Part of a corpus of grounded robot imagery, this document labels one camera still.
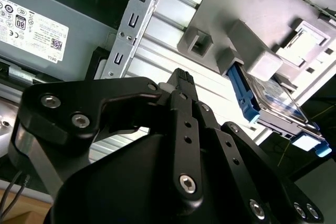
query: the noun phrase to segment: blue plastic clip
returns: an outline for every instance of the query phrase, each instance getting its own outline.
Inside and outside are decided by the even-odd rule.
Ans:
[[[251,90],[247,90],[244,86],[242,79],[238,73],[240,69],[234,64],[227,72],[227,75],[230,78],[232,86],[236,93],[236,98],[239,103],[244,117],[250,122],[255,123],[259,117],[260,113],[252,105],[252,99],[254,98]]]
[[[327,141],[323,141],[315,147],[315,153],[319,157],[325,157],[331,153],[331,151],[332,149],[329,147],[329,143]]]

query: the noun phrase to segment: metal plate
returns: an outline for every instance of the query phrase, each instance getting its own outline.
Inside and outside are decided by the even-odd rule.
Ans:
[[[311,0],[323,8],[336,8],[336,0]],[[301,0],[203,0],[190,25],[210,34],[215,47],[204,58],[187,56],[218,71],[217,59],[233,46],[227,37],[235,20],[240,19],[270,48],[281,44],[290,34],[290,26],[302,18],[322,32],[336,37],[336,31],[318,20],[316,10]]]
[[[78,0],[64,0],[61,3],[54,0],[10,1],[69,27],[69,34],[63,61],[59,61],[57,64],[3,42],[0,42],[0,55],[9,61],[19,62],[23,66],[36,69],[61,80],[84,79],[93,51],[98,46],[105,47],[108,38],[117,32],[110,26],[65,5],[73,2],[73,5],[80,6]]]

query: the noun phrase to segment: wooden surface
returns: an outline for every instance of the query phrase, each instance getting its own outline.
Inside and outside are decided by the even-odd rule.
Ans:
[[[35,212],[27,212],[13,219],[4,221],[4,224],[43,224],[44,216]]]
[[[2,197],[4,194],[4,190],[0,190],[0,197]],[[15,194],[9,193],[6,204],[5,204],[5,209],[6,207],[12,202],[14,199]],[[36,212],[37,214],[42,215],[45,217],[47,215],[47,212],[49,211],[49,208],[51,207],[51,204],[36,200],[36,199],[31,199],[25,196],[20,196],[16,204],[13,206],[11,211],[6,215],[4,220],[12,219],[16,216],[25,214],[27,212]]]

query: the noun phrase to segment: black wire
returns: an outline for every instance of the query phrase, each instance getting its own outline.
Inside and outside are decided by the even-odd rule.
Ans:
[[[8,205],[8,207],[6,208],[6,210],[1,214],[1,219],[0,219],[0,224],[2,223],[3,219],[5,218],[5,216],[8,214],[8,212],[12,209],[12,207],[15,205],[15,203],[17,202],[17,200],[19,199],[22,191],[25,189],[25,187],[27,186],[27,183],[30,179],[29,175],[26,175],[25,181],[22,184],[20,190],[16,193],[14,199],[12,200],[12,202]]]
[[[2,199],[0,201],[0,223],[1,223],[1,220],[2,220],[2,212],[4,211],[4,207],[5,207],[5,203],[6,203],[6,199],[8,197],[8,194],[11,190],[11,188],[13,187],[15,181],[17,181],[18,177],[21,175],[22,171],[19,171],[13,178],[13,180],[11,181],[11,183],[9,183],[9,185],[7,186],[3,196],[2,196]]]

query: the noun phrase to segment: power supply label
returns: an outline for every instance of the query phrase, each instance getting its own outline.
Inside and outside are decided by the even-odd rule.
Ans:
[[[8,0],[0,0],[0,41],[57,63],[69,28]]]

